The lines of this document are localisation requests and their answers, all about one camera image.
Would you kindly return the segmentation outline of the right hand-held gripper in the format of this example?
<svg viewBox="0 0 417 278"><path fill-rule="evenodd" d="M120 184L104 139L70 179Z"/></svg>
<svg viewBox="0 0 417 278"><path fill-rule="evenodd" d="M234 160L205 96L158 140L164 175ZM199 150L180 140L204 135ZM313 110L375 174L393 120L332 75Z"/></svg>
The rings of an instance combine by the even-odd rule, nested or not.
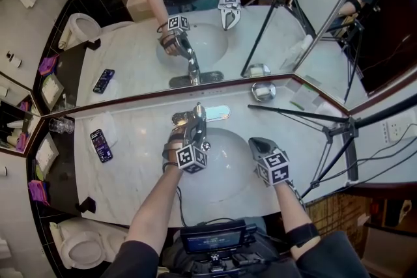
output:
<svg viewBox="0 0 417 278"><path fill-rule="evenodd" d="M266 185L274 186L289 179L289 160L274 141L251 137L248 145L256 161L257 174Z"/></svg>

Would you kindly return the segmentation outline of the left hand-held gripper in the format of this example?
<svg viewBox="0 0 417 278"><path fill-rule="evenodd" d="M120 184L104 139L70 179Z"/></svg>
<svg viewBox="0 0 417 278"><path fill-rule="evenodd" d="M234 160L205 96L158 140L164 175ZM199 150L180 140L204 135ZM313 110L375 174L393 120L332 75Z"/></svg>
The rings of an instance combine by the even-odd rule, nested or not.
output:
<svg viewBox="0 0 417 278"><path fill-rule="evenodd" d="M186 123L184 139L190 139L191 144L166 143L162 151L164 166L174 165L189 174L195 174L207 167L207 155L198 147L206 137L207 124L204 112L194 113Z"/></svg>

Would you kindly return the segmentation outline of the chrome faucet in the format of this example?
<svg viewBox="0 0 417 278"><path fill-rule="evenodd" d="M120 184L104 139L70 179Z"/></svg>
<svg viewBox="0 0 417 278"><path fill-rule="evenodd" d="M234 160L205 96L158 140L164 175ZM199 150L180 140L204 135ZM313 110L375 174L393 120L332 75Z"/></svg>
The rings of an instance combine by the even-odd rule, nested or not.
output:
<svg viewBox="0 0 417 278"><path fill-rule="evenodd" d="M206 123L218 120L225 120L229 118L231 110L226 105L218 105L214 107L203 107L201 103L197 105L191 111L185 111L181 113L175 113L171 121L175 127L185 126L194 113L204 112L204 120ZM184 139L187 145L191 144L190 139Z"/></svg>

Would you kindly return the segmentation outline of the person's right forearm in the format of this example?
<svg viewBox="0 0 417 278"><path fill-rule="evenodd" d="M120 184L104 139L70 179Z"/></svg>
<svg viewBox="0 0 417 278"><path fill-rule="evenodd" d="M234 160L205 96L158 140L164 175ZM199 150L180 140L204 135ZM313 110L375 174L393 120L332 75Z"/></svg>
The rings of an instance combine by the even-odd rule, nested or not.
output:
<svg viewBox="0 0 417 278"><path fill-rule="evenodd" d="M295 193L286 183L281 182L276 184L274 189L278 198L283 226L286 233L291 232L302 225L311 223L311 219L299 203ZM298 260L304 253L314 248L320 241L321 237L315 236L301 247L296 245L292 246L290 251L294 260Z"/></svg>

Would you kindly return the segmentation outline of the person's left hand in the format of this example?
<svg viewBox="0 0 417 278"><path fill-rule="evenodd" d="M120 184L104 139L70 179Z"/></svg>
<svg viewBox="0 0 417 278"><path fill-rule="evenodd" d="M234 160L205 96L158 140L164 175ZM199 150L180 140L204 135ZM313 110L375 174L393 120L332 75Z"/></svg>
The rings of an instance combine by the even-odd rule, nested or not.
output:
<svg viewBox="0 0 417 278"><path fill-rule="evenodd" d="M183 144L185 132L186 132L186 126L178 126L174 128L169 135L168 143Z"/></svg>

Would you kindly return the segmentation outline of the white oval sink basin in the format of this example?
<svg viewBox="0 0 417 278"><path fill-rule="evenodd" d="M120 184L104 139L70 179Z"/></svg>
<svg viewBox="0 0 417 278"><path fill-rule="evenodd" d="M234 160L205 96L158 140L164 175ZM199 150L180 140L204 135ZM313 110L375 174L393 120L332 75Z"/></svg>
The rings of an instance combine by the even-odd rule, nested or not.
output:
<svg viewBox="0 0 417 278"><path fill-rule="evenodd" d="M221 128L208 128L205 142L210 145L205 152L207 167L194 174L184 173L181 178L184 204L215 204L263 187L255 173L248 143L241 136Z"/></svg>

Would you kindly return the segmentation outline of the metal soap dish with soap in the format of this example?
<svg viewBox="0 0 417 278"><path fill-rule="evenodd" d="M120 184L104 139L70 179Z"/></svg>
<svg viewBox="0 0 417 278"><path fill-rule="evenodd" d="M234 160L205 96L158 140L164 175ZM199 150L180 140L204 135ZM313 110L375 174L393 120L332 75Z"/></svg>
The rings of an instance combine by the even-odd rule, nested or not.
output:
<svg viewBox="0 0 417 278"><path fill-rule="evenodd" d="M276 96L276 86L272 82L257 82L251 87L254 99L257 102L267 102Z"/></svg>

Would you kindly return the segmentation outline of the white paper sheet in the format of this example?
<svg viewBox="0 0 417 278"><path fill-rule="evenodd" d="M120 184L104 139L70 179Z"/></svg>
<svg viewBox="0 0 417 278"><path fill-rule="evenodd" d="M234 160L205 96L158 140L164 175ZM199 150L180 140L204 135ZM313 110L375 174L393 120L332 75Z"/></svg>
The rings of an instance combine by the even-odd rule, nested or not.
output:
<svg viewBox="0 0 417 278"><path fill-rule="evenodd" d="M307 110L313 107L314 100L319 96L320 95L316 90L314 90L309 85L303 84L294 93L290 101L298 103L299 105L303 106L305 110Z"/></svg>

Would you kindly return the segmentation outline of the white plastic packet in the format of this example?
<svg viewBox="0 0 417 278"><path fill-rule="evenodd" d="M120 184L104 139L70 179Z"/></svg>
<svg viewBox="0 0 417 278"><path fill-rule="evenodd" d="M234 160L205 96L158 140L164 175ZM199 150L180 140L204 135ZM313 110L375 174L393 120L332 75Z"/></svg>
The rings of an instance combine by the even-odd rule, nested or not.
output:
<svg viewBox="0 0 417 278"><path fill-rule="evenodd" d="M332 104L326 101L322 102L318 106L315 112L316 114L324 115L324 116L338 117L338 118L343 117L342 112L338 108L334 107Z"/></svg>

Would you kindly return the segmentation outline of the black tripod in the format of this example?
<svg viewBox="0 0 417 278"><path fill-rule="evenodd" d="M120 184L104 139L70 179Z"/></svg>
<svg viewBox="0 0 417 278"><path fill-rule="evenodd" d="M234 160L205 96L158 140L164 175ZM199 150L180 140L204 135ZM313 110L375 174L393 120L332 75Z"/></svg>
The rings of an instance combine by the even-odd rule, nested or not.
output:
<svg viewBox="0 0 417 278"><path fill-rule="evenodd" d="M368 116L364 119L354 119L352 117L334 117L329 115L320 115L315 113L307 113L304 111L295 111L290 109L282 109L277 107L267 107L261 105L248 104L249 109L263 110L275 112L285 116L295 116L298 118L306 119L307 121L313 122L313 120L324 120L336 123L338 126L335 128L329 128L322 126L322 129L319 130L323 132L327 138L328 144L331 145L332 139L337 135L344 135L345 133L349 134L349 139L346 143L343 144L340 151L336 154L335 158L330 162L330 164L323 169L319 174L317 179L313 179L310 182L309 188L303 192L301 198L303 199L307 194L310 193L313 189L319 187L319 184L324 180L324 177L328 172L333 168L333 166L338 162L340 157L346 152L348 147L351 145L353 140L359 136L358 130L366 126L370 126L374 123L386 120L390 117L396 116L399 113L408 111L412 107L417 106L417 93L406 98L405 100L398 102L374 115Z"/></svg>

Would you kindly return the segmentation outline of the white paper towel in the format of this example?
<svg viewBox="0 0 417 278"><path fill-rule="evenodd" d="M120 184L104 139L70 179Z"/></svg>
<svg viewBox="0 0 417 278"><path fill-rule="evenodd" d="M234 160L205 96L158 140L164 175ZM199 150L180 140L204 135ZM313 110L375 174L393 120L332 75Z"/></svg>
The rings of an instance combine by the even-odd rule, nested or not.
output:
<svg viewBox="0 0 417 278"><path fill-rule="evenodd" d="M93 133L94 131L101 129L110 148L112 148L118 141L119 137L115 121L110 112L101 113L93 117L89 121L87 129L88 133Z"/></svg>

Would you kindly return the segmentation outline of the black armband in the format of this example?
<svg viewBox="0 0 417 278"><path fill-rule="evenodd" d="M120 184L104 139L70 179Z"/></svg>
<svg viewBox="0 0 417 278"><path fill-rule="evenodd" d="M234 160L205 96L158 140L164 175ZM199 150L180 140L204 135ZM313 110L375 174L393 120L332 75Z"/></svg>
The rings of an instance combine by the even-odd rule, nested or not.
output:
<svg viewBox="0 0 417 278"><path fill-rule="evenodd" d="M286 232L287 243L290 247L302 247L315 237L319 236L319 231L313 223L306 223Z"/></svg>

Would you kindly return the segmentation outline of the narrow angled mirror panel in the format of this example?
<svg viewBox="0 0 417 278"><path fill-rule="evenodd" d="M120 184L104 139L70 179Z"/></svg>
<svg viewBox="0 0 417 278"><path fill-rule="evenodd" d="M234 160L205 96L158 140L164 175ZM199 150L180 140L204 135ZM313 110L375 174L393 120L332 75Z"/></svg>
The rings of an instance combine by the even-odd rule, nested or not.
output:
<svg viewBox="0 0 417 278"><path fill-rule="evenodd" d="M0 152L26 156L41 118L32 90L0 72Z"/></svg>
<svg viewBox="0 0 417 278"><path fill-rule="evenodd" d="M417 78L417 0L300 0L317 37L295 73L352 109Z"/></svg>

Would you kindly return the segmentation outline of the person's dark shirt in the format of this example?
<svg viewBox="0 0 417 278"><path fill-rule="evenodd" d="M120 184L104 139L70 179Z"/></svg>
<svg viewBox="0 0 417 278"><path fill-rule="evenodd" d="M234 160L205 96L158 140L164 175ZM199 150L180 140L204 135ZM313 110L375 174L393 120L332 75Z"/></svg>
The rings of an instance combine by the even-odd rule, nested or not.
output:
<svg viewBox="0 0 417 278"><path fill-rule="evenodd" d="M159 255L143 242L124 242L115 260L100 278L185 278L169 267L157 276ZM298 260L273 262L237 278L370 278L344 232L333 232Z"/></svg>

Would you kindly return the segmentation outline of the large wall mirror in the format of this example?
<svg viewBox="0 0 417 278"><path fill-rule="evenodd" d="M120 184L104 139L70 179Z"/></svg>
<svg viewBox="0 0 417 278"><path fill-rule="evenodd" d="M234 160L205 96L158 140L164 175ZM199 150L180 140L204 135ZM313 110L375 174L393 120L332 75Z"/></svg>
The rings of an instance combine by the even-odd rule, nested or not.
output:
<svg viewBox="0 0 417 278"><path fill-rule="evenodd" d="M0 100L39 117L131 96L293 74L345 0L186 14L198 64L160 45L147 0L0 0Z"/></svg>

